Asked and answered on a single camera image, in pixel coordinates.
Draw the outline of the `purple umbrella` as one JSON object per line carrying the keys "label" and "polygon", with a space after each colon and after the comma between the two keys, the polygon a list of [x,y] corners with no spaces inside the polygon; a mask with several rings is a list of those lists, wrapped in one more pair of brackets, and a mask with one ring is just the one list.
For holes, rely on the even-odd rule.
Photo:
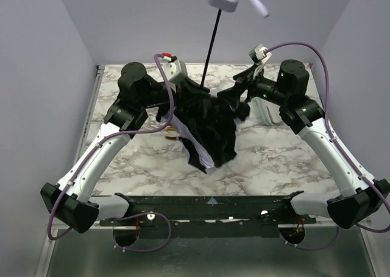
{"label": "purple umbrella", "polygon": [[179,134],[189,165],[205,174],[236,156],[236,125],[246,120],[248,110],[232,110],[227,102],[212,96],[200,83],[201,102],[175,110],[159,109],[157,120],[164,119]]}

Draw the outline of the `mint green umbrella case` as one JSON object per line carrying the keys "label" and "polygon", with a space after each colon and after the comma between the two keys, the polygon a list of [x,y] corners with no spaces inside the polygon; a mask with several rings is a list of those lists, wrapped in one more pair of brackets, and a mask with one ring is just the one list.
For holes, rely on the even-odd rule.
{"label": "mint green umbrella case", "polygon": [[261,120],[266,125],[281,125],[283,123],[279,115],[279,106],[264,99],[256,97],[253,99],[258,107]]}

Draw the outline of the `yellow handled pliers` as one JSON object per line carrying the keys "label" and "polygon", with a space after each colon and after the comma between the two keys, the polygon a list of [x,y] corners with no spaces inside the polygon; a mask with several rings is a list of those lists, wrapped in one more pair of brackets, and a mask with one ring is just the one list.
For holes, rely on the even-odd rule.
{"label": "yellow handled pliers", "polygon": [[168,135],[164,135],[164,138],[167,140],[175,141],[175,140],[179,140],[180,136],[178,134],[168,134]]}

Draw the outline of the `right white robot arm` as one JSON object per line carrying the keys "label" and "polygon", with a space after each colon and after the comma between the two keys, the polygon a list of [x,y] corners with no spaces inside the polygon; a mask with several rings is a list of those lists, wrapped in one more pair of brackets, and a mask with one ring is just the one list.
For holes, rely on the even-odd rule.
{"label": "right white robot arm", "polygon": [[333,177],[338,192],[331,194],[293,194],[290,205],[298,215],[313,215],[331,218],[338,226],[349,229],[376,212],[381,198],[389,194],[389,182],[377,180],[336,139],[336,133],[325,121],[322,107],[306,95],[309,72],[302,62],[285,60],[281,63],[277,80],[256,72],[256,66],[234,76],[234,85],[217,93],[234,110],[241,102],[243,92],[246,100],[255,97],[279,107],[282,121],[300,136],[319,157]]}

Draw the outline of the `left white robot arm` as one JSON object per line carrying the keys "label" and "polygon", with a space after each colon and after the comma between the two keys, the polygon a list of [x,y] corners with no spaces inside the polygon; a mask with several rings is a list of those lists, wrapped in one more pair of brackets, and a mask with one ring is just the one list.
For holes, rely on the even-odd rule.
{"label": "left white robot arm", "polygon": [[168,116],[173,115],[174,91],[188,77],[186,66],[166,54],[157,56],[156,65],[162,82],[153,79],[142,63],[130,62],[122,68],[118,96],[96,137],[65,176],[56,184],[45,183],[40,191],[50,220],[58,219],[84,233],[96,221],[120,219],[129,211],[130,200],[125,195],[93,197],[92,193],[114,157],[136,134],[156,133],[166,127],[142,130],[147,109],[163,107]]}

